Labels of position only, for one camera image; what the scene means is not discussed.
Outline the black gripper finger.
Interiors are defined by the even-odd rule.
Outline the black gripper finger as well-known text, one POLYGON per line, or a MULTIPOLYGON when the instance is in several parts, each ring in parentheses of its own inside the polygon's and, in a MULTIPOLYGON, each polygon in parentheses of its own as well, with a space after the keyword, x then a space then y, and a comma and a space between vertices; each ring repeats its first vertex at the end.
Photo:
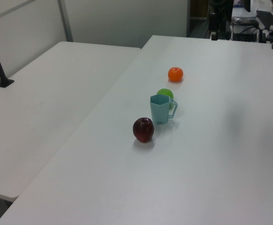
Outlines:
POLYGON ((209 32, 211 40, 218 40, 218 22, 216 13, 209 15, 209 32))
POLYGON ((225 17, 225 39, 226 40, 230 40, 231 39, 231 27, 230 27, 230 20, 229 18, 226 16, 225 17))

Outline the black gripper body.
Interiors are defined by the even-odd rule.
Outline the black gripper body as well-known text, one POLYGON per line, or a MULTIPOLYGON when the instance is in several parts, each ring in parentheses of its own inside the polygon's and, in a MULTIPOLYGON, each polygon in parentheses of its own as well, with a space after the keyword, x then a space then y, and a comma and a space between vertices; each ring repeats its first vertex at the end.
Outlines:
POLYGON ((209 0, 209 5, 215 11, 223 11, 227 17, 232 16, 233 0, 209 0))

